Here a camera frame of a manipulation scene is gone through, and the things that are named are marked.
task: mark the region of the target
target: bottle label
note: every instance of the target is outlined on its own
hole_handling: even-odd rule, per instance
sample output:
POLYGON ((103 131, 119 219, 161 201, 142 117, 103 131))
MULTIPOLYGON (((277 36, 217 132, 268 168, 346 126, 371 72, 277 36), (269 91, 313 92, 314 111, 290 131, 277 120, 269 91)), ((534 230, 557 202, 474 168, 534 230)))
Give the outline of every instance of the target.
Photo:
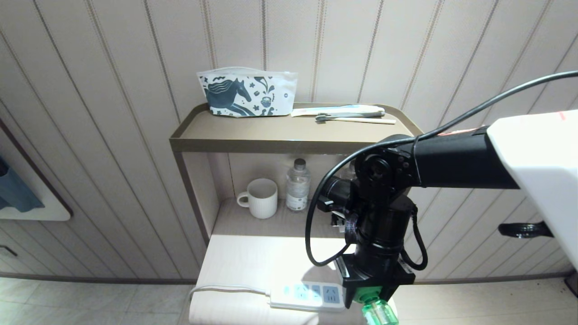
POLYGON ((291 210, 304 210, 307 207, 307 197, 293 197, 287 193, 287 207, 291 210))

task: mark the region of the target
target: power cord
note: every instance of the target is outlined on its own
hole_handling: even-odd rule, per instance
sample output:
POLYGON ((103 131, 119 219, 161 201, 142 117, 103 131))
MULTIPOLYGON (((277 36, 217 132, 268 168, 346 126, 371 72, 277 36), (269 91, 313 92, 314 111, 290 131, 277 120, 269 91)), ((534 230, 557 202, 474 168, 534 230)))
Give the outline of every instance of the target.
POLYGON ((415 269, 417 271, 422 271, 426 267, 428 267, 428 251, 425 248, 424 240, 421 239, 420 229, 417 227, 417 210, 412 213, 412 223, 413 223, 413 234, 416 237, 417 245, 420 247, 422 259, 420 264, 416 264, 412 259, 409 257, 405 248, 401 251, 401 258, 403 261, 409 265, 410 268, 415 269))
POLYGON ((558 79, 564 79, 564 78, 571 78, 571 77, 578 77, 578 71, 567 71, 567 72, 561 72, 561 73, 555 73, 553 75, 548 75, 548 76, 544 76, 538 79, 534 79, 531 81, 528 81, 526 83, 523 83, 519 86, 513 87, 510 90, 506 90, 501 94, 498 94, 492 98, 490 98, 489 100, 487 100, 486 102, 483 102, 482 104, 472 108, 471 110, 465 112, 464 114, 458 116, 457 118, 455 118, 454 120, 428 132, 425 134, 421 134, 415 137, 410 137, 410 138, 403 138, 403 139, 397 139, 397 140, 392 140, 392 141, 386 141, 386 142, 378 142, 372 145, 369 145, 367 147, 364 147, 362 149, 357 150, 356 152, 354 152, 353 154, 349 155, 348 157, 346 157, 344 160, 342 160, 340 163, 338 163, 337 165, 335 165, 331 170, 329 170, 329 172, 327 172, 325 174, 325 176, 322 178, 321 182, 319 183, 319 185, 317 186, 317 189, 315 190, 315 193, 313 194, 313 198, 311 199, 311 204, 309 205, 309 209, 307 210, 307 219, 305 221, 305 250, 307 252, 307 256, 309 258, 309 260, 311 261, 311 263, 313 263, 313 265, 318 266, 318 267, 322 267, 324 265, 329 264, 331 261, 335 260, 336 258, 338 258, 339 256, 341 256, 349 247, 349 245, 346 245, 345 247, 343 247, 339 252, 337 252, 337 254, 333 255, 332 257, 324 260, 324 261, 317 261, 315 260, 315 258, 313 257, 313 253, 311 252, 311 225, 313 223, 313 212, 315 212, 315 208, 316 208, 316 204, 315 202, 317 202, 317 200, 319 200, 319 196, 321 195, 321 190, 323 189, 323 187, 325 186, 325 184, 329 181, 329 179, 338 171, 341 169, 341 167, 345 166, 347 163, 349 163, 351 160, 355 159, 357 156, 359 156, 362 153, 365 153, 369 150, 375 149, 375 148, 380 148, 380 147, 391 147, 391 146, 396 146, 396 145, 402 145, 402 144, 406 144, 406 143, 412 143, 414 142, 413 145, 413 149, 415 149, 415 147, 417 146, 417 142, 421 141, 421 140, 426 140, 429 138, 433 138, 434 136, 442 133, 445 130, 448 130, 449 128, 451 128, 452 126, 472 117, 475 114, 478 114, 479 112, 481 112, 482 110, 487 109, 488 107, 492 106, 493 104, 501 101, 504 98, 507 98, 515 93, 519 93, 520 91, 526 90, 528 88, 531 88, 533 86, 537 86, 539 84, 542 83, 547 83, 553 80, 558 80, 558 79))
POLYGON ((253 293, 266 294, 265 289, 248 285, 225 285, 222 283, 207 283, 206 285, 193 287, 191 291, 188 293, 188 297, 191 298, 192 294, 195 293, 195 291, 199 291, 201 289, 208 289, 207 291, 232 291, 232 292, 250 291, 253 293))

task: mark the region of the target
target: white cable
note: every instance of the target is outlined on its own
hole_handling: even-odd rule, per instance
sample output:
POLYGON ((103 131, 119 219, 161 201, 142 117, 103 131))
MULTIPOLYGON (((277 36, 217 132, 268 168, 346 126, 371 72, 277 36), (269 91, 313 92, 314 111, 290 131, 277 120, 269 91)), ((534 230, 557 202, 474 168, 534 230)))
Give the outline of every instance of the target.
POLYGON ((191 289, 191 291, 188 293, 189 298, 192 297, 192 294, 195 291, 198 291, 200 289, 207 289, 207 288, 211 288, 213 290, 218 290, 218 289, 245 289, 245 290, 250 290, 253 291, 255 293, 260 293, 260 294, 266 294, 265 289, 260 289, 257 287, 253 287, 253 286, 246 286, 246 285, 224 285, 222 283, 208 283, 206 285, 202 285, 202 286, 195 286, 191 289))

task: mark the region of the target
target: beige wall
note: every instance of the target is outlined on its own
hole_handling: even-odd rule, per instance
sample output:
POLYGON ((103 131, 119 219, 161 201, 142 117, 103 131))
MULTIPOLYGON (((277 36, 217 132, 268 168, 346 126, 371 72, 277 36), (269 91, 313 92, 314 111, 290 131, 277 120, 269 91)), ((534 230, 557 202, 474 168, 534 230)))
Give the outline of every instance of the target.
MULTIPOLYGON (((299 72, 298 101, 387 104, 429 130, 504 89, 576 69, 577 11, 572 0, 0 0, 0 118, 75 213, 1 220, 0 243, 20 255, 0 257, 0 272, 196 278, 206 247, 168 136, 204 101, 197 71, 299 72)), ((536 87, 462 126, 577 108, 577 89, 536 87)), ((569 267, 553 239, 496 234, 505 219, 540 220, 519 191, 412 198, 430 251, 421 278, 569 267)))

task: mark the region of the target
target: horse illustration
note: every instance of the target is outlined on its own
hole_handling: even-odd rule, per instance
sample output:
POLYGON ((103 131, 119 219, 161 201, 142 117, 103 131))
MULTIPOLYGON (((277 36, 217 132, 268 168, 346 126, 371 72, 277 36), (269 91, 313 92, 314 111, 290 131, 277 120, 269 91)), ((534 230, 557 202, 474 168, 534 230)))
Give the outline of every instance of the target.
POLYGON ((245 81, 239 79, 225 80, 212 83, 205 88, 205 95, 211 107, 225 108, 241 116, 255 116, 248 108, 235 104, 237 94, 243 96, 247 102, 251 101, 249 92, 245 89, 245 81))

